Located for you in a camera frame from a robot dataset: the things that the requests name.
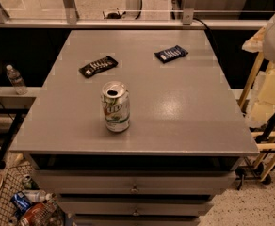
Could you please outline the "plastic bottle in basket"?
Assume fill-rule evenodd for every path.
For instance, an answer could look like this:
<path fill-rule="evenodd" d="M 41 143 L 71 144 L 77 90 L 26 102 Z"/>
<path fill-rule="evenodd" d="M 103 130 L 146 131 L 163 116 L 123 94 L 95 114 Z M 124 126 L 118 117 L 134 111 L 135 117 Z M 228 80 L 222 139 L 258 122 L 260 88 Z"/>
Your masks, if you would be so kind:
<path fill-rule="evenodd" d="M 53 198 L 51 193 L 44 190 L 23 190 L 23 193 L 32 202 L 44 202 Z"/>

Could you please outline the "yellow wooden frame cart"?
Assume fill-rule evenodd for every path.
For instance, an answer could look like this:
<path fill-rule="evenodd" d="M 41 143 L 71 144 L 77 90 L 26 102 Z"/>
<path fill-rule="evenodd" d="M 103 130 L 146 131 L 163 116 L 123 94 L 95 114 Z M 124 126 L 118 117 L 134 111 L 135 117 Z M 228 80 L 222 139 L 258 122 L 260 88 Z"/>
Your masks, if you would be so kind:
<path fill-rule="evenodd" d="M 275 63 L 264 59 L 262 52 L 251 68 L 238 105 L 246 110 L 245 121 L 259 154 L 254 161 L 245 158 L 245 164 L 236 169 L 240 183 L 257 180 L 271 183 L 270 173 L 275 169 Z"/>

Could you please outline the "metal window rail frame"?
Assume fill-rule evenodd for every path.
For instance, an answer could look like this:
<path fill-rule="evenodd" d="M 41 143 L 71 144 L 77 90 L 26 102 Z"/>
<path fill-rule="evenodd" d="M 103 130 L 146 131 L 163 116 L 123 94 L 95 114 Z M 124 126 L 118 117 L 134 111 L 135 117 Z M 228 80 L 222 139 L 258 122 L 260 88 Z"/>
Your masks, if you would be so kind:
<path fill-rule="evenodd" d="M 268 11 L 247 0 L 0 0 L 4 28 L 195 28 L 257 30 Z"/>

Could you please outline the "green can in basket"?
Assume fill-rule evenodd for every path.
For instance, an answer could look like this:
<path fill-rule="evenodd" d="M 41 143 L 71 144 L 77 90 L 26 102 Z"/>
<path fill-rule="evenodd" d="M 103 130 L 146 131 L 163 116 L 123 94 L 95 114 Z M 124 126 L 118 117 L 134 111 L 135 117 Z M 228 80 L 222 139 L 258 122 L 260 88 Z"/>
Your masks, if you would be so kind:
<path fill-rule="evenodd" d="M 22 184 L 25 189 L 32 189 L 32 190 L 38 189 L 38 185 L 32 179 L 32 177 L 28 174 L 23 177 Z"/>

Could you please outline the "black rxbar chocolate bar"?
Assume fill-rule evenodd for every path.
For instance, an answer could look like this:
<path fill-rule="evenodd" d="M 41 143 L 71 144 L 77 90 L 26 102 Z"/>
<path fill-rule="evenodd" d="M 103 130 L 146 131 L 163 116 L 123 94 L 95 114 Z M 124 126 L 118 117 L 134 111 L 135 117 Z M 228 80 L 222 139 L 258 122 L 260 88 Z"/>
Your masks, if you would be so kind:
<path fill-rule="evenodd" d="M 118 65 L 118 62 L 111 56 L 105 56 L 98 60 L 92 61 L 79 69 L 79 72 L 86 78 L 110 70 Z"/>

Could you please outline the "blue snack bar wrapper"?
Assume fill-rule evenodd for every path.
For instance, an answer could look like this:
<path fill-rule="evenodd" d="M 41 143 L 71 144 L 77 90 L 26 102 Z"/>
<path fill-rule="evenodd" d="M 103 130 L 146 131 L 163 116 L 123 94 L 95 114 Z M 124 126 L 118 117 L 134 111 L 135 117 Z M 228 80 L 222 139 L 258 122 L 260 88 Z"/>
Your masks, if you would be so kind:
<path fill-rule="evenodd" d="M 155 52 L 154 55 L 162 63 L 168 63 L 177 58 L 186 57 L 188 55 L 188 51 L 179 45 L 175 45 L 171 48 Z"/>

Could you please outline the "red soda can in basket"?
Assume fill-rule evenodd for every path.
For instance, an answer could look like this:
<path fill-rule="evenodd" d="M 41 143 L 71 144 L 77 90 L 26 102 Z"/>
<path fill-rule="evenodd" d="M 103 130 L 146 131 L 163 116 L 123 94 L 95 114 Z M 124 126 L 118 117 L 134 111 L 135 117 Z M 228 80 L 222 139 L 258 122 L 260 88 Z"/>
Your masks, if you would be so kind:
<path fill-rule="evenodd" d="M 28 209 L 19 221 L 19 226 L 46 226 L 50 217 L 47 205 L 39 202 Z"/>

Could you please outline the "clear plastic water bottle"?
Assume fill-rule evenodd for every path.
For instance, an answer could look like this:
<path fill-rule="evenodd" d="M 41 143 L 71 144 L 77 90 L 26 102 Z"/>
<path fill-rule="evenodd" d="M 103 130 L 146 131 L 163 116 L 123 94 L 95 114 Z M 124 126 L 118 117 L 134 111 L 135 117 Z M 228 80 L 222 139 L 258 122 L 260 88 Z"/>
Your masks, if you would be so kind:
<path fill-rule="evenodd" d="M 15 69 L 12 65 L 7 65 L 6 69 L 8 80 L 14 87 L 16 93 L 19 95 L 27 94 L 27 87 L 20 72 L 17 69 Z"/>

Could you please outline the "green white 7up can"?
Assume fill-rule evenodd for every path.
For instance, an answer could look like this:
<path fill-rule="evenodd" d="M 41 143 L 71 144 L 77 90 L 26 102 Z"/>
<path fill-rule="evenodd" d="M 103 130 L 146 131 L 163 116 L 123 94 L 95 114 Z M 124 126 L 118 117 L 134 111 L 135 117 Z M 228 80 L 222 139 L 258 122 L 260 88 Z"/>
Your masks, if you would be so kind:
<path fill-rule="evenodd" d="M 108 130 L 119 133 L 129 128 L 129 91 L 123 82 L 110 81 L 104 84 L 101 102 Z"/>

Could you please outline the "grey drawer cabinet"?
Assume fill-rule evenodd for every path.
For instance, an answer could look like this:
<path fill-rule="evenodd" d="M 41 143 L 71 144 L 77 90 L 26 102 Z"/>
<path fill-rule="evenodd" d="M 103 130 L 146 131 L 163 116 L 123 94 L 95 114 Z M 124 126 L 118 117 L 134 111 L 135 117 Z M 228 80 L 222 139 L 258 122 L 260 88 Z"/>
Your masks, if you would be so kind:
<path fill-rule="evenodd" d="M 67 226 L 198 226 L 236 179 L 237 156 L 46 156 L 32 171 Z"/>

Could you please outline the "grey side bench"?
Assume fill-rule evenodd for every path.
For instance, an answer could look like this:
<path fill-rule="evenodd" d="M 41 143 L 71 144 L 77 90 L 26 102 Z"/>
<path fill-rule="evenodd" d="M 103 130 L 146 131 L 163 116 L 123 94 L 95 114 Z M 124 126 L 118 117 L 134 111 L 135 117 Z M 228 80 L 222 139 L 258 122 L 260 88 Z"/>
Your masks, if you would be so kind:
<path fill-rule="evenodd" d="M 17 94 L 13 87 L 0 87 L 0 117 L 11 119 L 9 128 L 0 129 L 0 170 L 6 166 L 9 146 L 39 93 L 39 87 L 29 87 L 24 95 Z"/>

